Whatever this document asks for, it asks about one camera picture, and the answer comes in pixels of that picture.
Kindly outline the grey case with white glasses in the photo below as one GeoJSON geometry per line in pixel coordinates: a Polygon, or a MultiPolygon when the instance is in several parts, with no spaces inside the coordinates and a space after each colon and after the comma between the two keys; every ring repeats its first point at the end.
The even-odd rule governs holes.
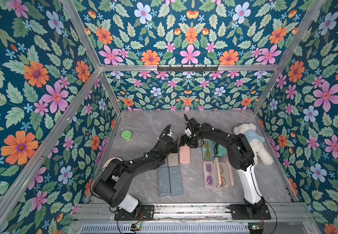
{"type": "Polygon", "coordinates": [[[171,194],[169,167],[158,168],[158,194],[160,197],[171,194]]]}

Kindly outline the grey case with red glasses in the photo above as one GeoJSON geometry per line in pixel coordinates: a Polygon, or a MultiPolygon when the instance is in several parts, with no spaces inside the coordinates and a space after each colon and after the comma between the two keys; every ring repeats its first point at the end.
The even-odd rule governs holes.
{"type": "Polygon", "coordinates": [[[168,159],[164,160],[164,163],[160,167],[168,167],[168,159]]]}

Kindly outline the grey case with yellow glasses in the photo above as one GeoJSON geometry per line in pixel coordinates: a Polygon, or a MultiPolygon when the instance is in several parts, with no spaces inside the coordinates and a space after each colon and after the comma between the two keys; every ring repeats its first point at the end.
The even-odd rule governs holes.
{"type": "Polygon", "coordinates": [[[183,194],[182,177],[179,166],[169,167],[171,195],[179,196],[183,194]]]}

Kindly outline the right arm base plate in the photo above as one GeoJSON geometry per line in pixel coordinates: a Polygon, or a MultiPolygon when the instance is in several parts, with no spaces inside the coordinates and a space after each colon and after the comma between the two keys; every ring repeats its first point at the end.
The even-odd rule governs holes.
{"type": "Polygon", "coordinates": [[[233,220],[272,220],[267,205],[256,214],[253,214],[245,204],[230,204],[227,208],[230,210],[233,220]]]}

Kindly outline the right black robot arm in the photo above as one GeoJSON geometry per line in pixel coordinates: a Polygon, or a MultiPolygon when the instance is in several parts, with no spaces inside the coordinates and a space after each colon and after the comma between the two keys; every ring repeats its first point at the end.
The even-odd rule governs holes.
{"type": "Polygon", "coordinates": [[[261,219],[269,211],[261,195],[254,171],[254,152],[244,134],[230,134],[214,128],[208,123],[198,123],[194,118],[186,121],[185,134],[181,136],[179,146],[199,148],[199,141],[211,140],[227,150],[227,157],[232,168],[236,169],[244,190],[245,210],[242,212],[251,220],[261,219]]]}

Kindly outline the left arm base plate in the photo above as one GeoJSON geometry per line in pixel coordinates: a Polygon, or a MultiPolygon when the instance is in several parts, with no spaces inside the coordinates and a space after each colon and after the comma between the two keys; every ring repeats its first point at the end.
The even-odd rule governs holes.
{"type": "Polygon", "coordinates": [[[114,215],[115,221],[151,221],[154,216],[154,205],[142,205],[138,204],[135,210],[131,213],[118,208],[114,215]]]}

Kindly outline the pink case with brown glasses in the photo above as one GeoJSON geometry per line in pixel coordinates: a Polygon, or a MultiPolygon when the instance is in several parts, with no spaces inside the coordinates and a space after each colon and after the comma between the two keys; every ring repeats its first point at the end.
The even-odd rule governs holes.
{"type": "Polygon", "coordinates": [[[181,165],[189,165],[190,164],[190,147],[184,145],[180,147],[179,150],[179,162],[181,165]]]}

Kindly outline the grey case with black glasses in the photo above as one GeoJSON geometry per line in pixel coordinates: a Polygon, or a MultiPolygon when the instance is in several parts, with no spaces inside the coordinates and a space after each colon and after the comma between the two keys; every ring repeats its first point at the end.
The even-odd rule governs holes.
{"type": "Polygon", "coordinates": [[[175,167],[179,165],[179,158],[178,158],[178,154],[170,154],[168,156],[168,166],[169,167],[175,167]]]}

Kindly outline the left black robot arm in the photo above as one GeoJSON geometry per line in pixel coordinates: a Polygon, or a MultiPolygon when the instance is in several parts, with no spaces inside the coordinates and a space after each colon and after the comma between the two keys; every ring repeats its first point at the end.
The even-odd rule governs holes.
{"type": "Polygon", "coordinates": [[[137,217],[141,212],[141,202],[129,193],[133,179],[142,173],[159,168],[170,154],[177,152],[178,139],[172,138],[169,124],[161,132],[155,146],[142,157],[134,160],[111,159],[96,177],[91,192],[110,207],[122,209],[137,217]]]}

